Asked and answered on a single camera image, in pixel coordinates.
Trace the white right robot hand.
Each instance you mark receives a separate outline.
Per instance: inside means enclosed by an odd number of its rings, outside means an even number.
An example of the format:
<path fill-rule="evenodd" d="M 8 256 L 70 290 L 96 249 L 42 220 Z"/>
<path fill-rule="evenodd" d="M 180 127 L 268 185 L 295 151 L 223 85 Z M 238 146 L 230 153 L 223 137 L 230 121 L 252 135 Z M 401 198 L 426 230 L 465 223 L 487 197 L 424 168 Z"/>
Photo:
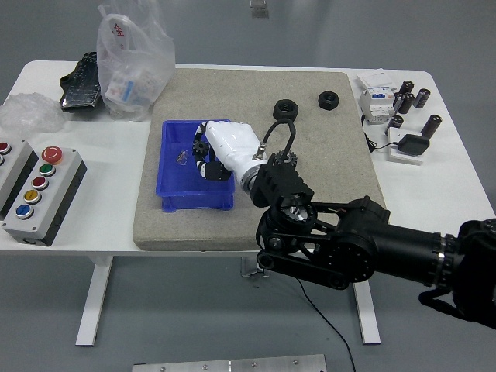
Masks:
<path fill-rule="evenodd" d="M 260 166 L 267 162 L 265 145 L 251 126 L 230 121 L 198 125 L 192 144 L 199 174 L 209 181 L 227 181 L 232 175 L 240 186 L 251 188 Z"/>

